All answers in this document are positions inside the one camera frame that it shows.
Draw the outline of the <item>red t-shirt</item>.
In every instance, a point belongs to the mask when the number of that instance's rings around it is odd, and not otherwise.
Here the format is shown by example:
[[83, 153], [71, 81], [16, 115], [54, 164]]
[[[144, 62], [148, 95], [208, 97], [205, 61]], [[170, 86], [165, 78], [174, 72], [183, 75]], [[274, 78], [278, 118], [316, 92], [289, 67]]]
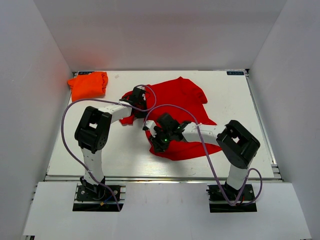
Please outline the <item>red t-shirt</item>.
[[[198, 123], [205, 125], [217, 125], [212, 121], [204, 108], [204, 104], [208, 102], [204, 91], [193, 83], [190, 79], [179, 77], [177, 79], [168, 80], [158, 84], [148, 85], [155, 93], [156, 105], [171, 104], [179, 106], [187, 111], [189, 111]], [[155, 103], [154, 94], [146, 89], [146, 108], [151, 108]], [[194, 122], [194, 119], [185, 111], [172, 106], [163, 106], [152, 111], [148, 116], [148, 120], [156, 121], [162, 114], [168, 113], [173, 119], [177, 120], [179, 123], [183, 121]], [[125, 125], [132, 125], [135, 120], [133, 114], [129, 117], [125, 117], [120, 121], [120, 123]], [[205, 144], [209, 155], [221, 151], [221, 148], [217, 145]], [[162, 158], [167, 158], [172, 161], [188, 160], [198, 157], [205, 156], [205, 151], [200, 142], [178, 142], [171, 141], [168, 149], [165, 152], [156, 153], [153, 146], [150, 147], [149, 151]]]

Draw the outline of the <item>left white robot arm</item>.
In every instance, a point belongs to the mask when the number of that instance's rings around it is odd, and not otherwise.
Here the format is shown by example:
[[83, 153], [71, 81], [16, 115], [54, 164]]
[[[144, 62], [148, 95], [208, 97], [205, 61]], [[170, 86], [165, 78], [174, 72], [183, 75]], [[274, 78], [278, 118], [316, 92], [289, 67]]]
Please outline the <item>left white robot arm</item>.
[[99, 200], [105, 196], [105, 176], [102, 169], [102, 149], [107, 143], [111, 124], [127, 117], [144, 118], [147, 109], [147, 91], [135, 87], [131, 94], [124, 96], [116, 104], [102, 108], [85, 108], [74, 137], [81, 148], [84, 164], [87, 167], [80, 179], [88, 187], [88, 193]]

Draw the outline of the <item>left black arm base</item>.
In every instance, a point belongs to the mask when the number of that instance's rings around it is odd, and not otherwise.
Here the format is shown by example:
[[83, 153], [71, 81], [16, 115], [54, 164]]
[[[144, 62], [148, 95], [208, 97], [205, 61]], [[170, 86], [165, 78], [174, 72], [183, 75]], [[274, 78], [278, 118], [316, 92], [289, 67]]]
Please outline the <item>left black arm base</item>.
[[95, 195], [93, 192], [86, 189], [83, 185], [78, 184], [75, 191], [73, 212], [104, 212], [117, 213], [120, 212], [125, 202], [124, 185], [109, 186], [115, 195], [118, 205], [112, 193], [106, 189], [102, 193]]

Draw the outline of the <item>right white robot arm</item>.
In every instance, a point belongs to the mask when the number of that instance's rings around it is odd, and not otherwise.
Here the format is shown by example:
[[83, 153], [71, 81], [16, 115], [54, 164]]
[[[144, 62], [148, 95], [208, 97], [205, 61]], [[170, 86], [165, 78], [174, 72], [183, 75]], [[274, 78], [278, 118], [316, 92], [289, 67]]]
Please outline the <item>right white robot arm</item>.
[[156, 153], [164, 153], [173, 141], [220, 147], [230, 162], [224, 184], [226, 195], [233, 200], [243, 195], [249, 167], [261, 144], [237, 120], [231, 120], [226, 125], [208, 125], [189, 120], [180, 123], [165, 113], [157, 121], [147, 120], [143, 130], [150, 133], [149, 140]]

